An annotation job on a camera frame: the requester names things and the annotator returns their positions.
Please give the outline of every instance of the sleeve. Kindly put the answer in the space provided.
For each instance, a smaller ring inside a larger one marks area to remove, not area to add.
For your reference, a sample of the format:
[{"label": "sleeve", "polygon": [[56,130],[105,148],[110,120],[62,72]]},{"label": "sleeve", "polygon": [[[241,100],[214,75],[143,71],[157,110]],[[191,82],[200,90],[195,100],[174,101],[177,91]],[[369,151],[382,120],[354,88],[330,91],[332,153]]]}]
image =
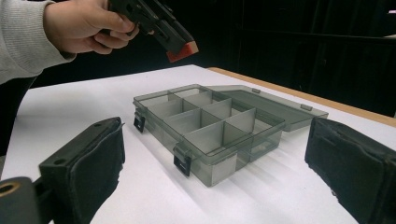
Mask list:
[{"label": "sleeve", "polygon": [[43,69],[71,62],[47,39],[44,8],[51,1],[0,0],[0,84],[17,77],[35,77]]}]

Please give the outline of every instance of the person's hand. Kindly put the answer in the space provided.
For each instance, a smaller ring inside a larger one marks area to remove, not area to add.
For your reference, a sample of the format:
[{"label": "person's hand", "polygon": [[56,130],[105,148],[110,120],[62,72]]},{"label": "person's hand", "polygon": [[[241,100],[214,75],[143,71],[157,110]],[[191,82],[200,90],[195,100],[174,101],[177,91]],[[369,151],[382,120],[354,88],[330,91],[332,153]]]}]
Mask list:
[{"label": "person's hand", "polygon": [[[110,33],[100,33],[104,29]],[[108,54],[127,46],[139,29],[125,16],[107,11],[107,0],[69,0],[46,6],[44,31],[60,52]]]}]

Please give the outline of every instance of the box lid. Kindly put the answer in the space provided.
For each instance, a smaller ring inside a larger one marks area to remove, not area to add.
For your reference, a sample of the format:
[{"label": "box lid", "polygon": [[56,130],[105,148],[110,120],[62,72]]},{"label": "box lid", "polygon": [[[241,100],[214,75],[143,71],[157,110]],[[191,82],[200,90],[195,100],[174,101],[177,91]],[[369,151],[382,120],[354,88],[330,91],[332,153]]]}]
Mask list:
[{"label": "box lid", "polygon": [[277,115],[286,122],[283,129],[291,132],[309,126],[312,118],[327,118],[329,113],[315,109],[310,105],[296,102],[242,85],[207,86],[212,91],[221,92],[235,100],[252,105],[260,110]]}]

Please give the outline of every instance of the table surface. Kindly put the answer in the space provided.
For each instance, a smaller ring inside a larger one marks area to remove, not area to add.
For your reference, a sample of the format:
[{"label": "table surface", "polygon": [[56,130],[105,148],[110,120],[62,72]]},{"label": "table surface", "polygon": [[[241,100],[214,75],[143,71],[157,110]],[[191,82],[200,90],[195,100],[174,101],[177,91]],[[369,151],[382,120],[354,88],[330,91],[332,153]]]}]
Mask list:
[{"label": "table surface", "polygon": [[330,101],[324,99],[309,100],[218,68],[187,65],[29,90],[15,121],[2,179],[36,180],[38,164],[88,126],[121,117],[126,162],[117,189],[92,223],[357,223],[304,162],[309,127],[282,133],[278,148],[212,188],[194,175],[182,175],[173,155],[149,132],[134,127],[133,100],[195,83],[246,85],[311,105],[329,112],[328,119],[396,148],[392,119],[388,123],[376,114],[374,119],[382,119],[367,119],[367,114],[347,113],[337,103],[326,105]]}]

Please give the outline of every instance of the clear plastic organizer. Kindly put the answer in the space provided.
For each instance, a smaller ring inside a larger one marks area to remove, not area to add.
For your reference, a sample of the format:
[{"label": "clear plastic organizer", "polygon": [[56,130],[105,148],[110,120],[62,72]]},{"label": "clear plastic organizer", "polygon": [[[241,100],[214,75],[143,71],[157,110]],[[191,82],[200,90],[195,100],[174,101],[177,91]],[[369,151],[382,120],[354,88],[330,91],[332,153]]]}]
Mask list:
[{"label": "clear plastic organizer", "polygon": [[149,130],[186,176],[211,187],[277,148],[282,131],[328,113],[246,86],[197,84],[134,98],[134,126]]}]

